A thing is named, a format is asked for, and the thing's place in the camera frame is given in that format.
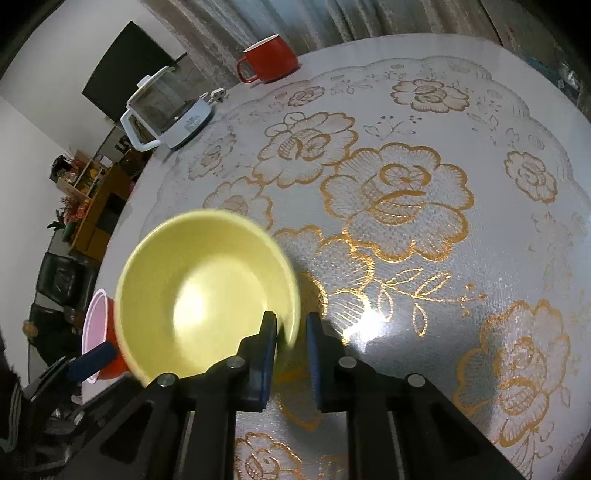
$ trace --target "blue handle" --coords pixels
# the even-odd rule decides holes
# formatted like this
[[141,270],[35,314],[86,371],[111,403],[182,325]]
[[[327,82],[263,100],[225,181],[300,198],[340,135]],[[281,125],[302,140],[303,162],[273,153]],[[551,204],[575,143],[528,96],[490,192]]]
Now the blue handle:
[[82,383],[117,358],[117,349],[110,342],[103,342],[91,351],[74,360],[68,369],[67,378],[74,383]]

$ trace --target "red mug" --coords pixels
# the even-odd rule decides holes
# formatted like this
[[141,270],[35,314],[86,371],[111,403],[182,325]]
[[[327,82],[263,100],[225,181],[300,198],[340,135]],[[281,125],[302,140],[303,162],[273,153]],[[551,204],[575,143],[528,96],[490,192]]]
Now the red mug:
[[[254,76],[244,77],[240,70],[240,64],[244,61],[251,64]],[[289,45],[279,35],[272,35],[248,47],[244,56],[238,60],[236,71],[241,82],[251,83],[259,79],[266,83],[289,75],[298,66],[296,54]]]

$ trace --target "yellow bowl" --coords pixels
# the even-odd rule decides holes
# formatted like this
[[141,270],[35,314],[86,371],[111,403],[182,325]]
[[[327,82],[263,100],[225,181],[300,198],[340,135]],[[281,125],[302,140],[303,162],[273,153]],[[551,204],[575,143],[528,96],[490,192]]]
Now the yellow bowl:
[[266,310],[282,330],[278,349],[289,351],[300,323],[289,260],[250,220],[197,210],[163,223],[133,251],[117,286],[115,331],[130,370],[147,385],[163,372],[188,377],[236,354]]

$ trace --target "bowl rim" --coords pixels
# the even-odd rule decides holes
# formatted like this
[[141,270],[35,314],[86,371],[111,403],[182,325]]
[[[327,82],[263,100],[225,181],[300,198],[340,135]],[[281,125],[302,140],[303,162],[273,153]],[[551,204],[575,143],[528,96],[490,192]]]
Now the bowl rim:
[[140,255],[141,251],[146,248],[146,246],[158,235],[161,235],[164,231],[174,228],[177,224],[186,222],[188,220],[202,220],[202,219],[220,219],[225,220],[227,222],[233,223],[240,228],[244,228],[251,233],[253,233],[259,240],[261,240],[272,252],[273,256],[278,260],[281,264],[282,271],[284,273],[284,278],[287,281],[287,287],[289,291],[289,296],[292,299],[292,310],[291,315],[293,318],[293,328],[290,336],[285,335],[285,342],[286,344],[293,348],[296,344],[296,339],[298,336],[298,332],[300,330],[300,315],[301,315],[301,307],[300,307],[300,291],[297,282],[296,272],[291,264],[291,261],[287,258],[286,254],[283,252],[279,244],[276,240],[271,236],[269,232],[263,230],[258,224],[253,222],[252,220],[243,217],[237,213],[229,212],[227,210],[215,210],[215,209],[203,209],[203,210],[192,210],[189,212],[181,213],[175,217],[172,217],[169,220],[158,225],[154,230],[152,230],[148,235],[146,235],[138,245],[134,248],[131,255],[125,262],[123,270],[121,271],[121,275],[119,276],[119,281],[117,282],[117,290],[115,293],[115,308],[114,308],[114,324],[115,324],[115,335],[117,337],[117,342],[119,344],[119,349],[121,350],[121,354],[129,370],[133,373],[133,375],[139,379],[142,385],[147,386],[153,379],[146,374],[146,372],[138,365],[137,361],[135,360],[134,356],[131,354],[130,348],[127,344],[125,339],[125,335],[123,334],[123,328],[121,326],[121,298],[123,293],[123,287],[125,284],[125,280],[128,276],[129,269],[137,257]]

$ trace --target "table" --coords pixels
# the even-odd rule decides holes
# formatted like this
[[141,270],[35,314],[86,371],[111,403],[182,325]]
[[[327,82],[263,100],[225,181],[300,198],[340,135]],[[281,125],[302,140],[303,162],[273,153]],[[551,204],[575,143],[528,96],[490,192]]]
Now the table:
[[[238,85],[148,163],[98,280],[113,296],[149,231],[194,208],[259,223],[352,355],[427,376],[527,478],[565,470],[591,426],[591,129],[486,40],[413,34],[301,57]],[[106,383],[85,385],[89,398]],[[313,407],[305,360],[239,414],[240,480],[344,479],[345,417]]]

